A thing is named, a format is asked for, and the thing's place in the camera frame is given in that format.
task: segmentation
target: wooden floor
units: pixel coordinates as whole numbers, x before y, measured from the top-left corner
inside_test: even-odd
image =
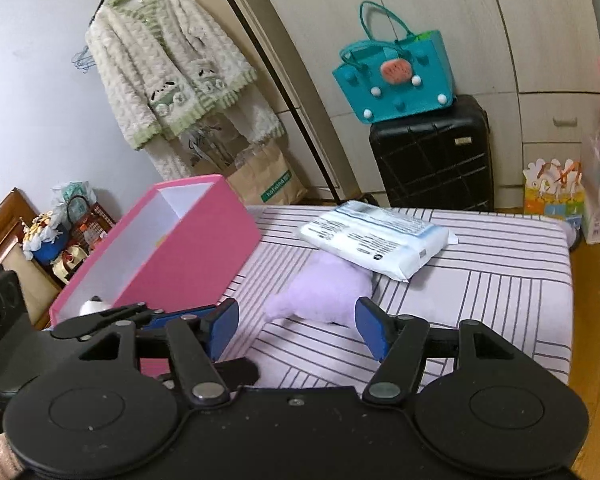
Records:
[[[571,253],[574,334],[570,386],[589,410],[589,436],[573,470],[583,480],[600,480],[600,244],[581,243]]]

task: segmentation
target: small plush toy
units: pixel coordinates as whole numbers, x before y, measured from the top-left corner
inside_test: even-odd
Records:
[[[315,251],[282,292],[267,300],[266,319],[295,315],[355,328],[356,301],[371,297],[372,275],[331,253]]]

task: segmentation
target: coat rack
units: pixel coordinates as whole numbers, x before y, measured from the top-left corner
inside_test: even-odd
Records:
[[[93,23],[93,20],[95,19],[96,14],[100,10],[100,7],[103,6],[105,1],[106,0],[100,0],[100,2],[98,3],[98,7],[96,8],[96,11],[93,13],[93,16],[91,17],[89,25],[91,25],[91,23]],[[251,28],[251,25],[249,25],[249,22],[244,17],[244,14],[242,13],[242,10],[240,9],[240,6],[238,5],[238,3],[235,0],[227,0],[227,2],[229,3],[229,6],[231,7],[234,14],[236,15],[236,18],[238,18],[238,21],[242,25],[242,28],[247,33],[247,36],[251,40],[251,43],[253,43],[253,46],[255,47],[256,52],[262,59],[262,62],[264,63],[267,71],[269,72],[269,75],[273,79],[273,82],[275,83],[276,88],[280,92],[280,95],[282,95],[282,98],[284,99],[285,104],[289,109],[289,112],[291,113],[292,117],[294,118],[294,121],[298,125],[298,129],[300,130],[300,133],[302,134],[302,138],[304,138],[304,142],[309,147],[309,151],[311,151],[311,154],[312,154],[313,158],[315,159],[315,163],[318,165],[318,168],[320,169],[320,173],[324,177],[324,180],[327,183],[327,186],[329,187],[329,191],[331,192],[331,195],[333,196],[334,202],[336,204],[341,204],[342,200],[340,200],[340,197],[338,196],[338,192],[336,191],[336,188],[333,185],[333,180],[331,180],[329,172],[327,171],[327,168],[325,167],[325,165],[322,161],[322,158],[320,157],[320,153],[318,152],[318,149],[315,147],[314,141],[311,138],[309,131],[306,129],[306,126],[304,126],[304,123],[302,122],[300,114],[298,114],[298,110],[296,110],[296,107],[294,106],[294,103],[291,100],[290,95],[286,91],[286,88],[282,84],[282,81],[280,81],[280,77],[278,76],[278,73],[274,69],[273,64],[271,63],[271,60],[267,56],[266,51],[264,50],[262,44],[260,43],[260,40],[258,40],[258,37],[256,36],[253,29]]]

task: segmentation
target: drawer handle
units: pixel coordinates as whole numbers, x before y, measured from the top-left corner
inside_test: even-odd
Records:
[[[554,117],[554,126],[557,128],[575,128],[578,126],[578,118],[560,120]]]

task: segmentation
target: bed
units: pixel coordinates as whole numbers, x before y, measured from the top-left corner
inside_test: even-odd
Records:
[[[266,299],[281,290],[316,250],[295,230],[327,208],[250,207],[262,240],[224,298],[240,304],[240,324],[222,356],[257,362],[257,386],[354,386],[359,392],[378,368],[357,331],[290,318],[265,323]],[[569,250],[561,227],[544,217],[399,209],[451,228],[449,246],[409,283],[374,276],[372,299],[389,314],[413,314],[432,326],[461,319],[490,326],[567,382],[571,364],[573,291]],[[450,373],[449,359],[430,359],[421,386]]]
[[[21,219],[27,224],[36,212],[18,189],[13,189],[0,204],[0,264],[14,270],[24,295],[32,324],[39,330],[49,323],[48,310],[61,287],[35,261],[27,261],[19,242],[24,234]]]

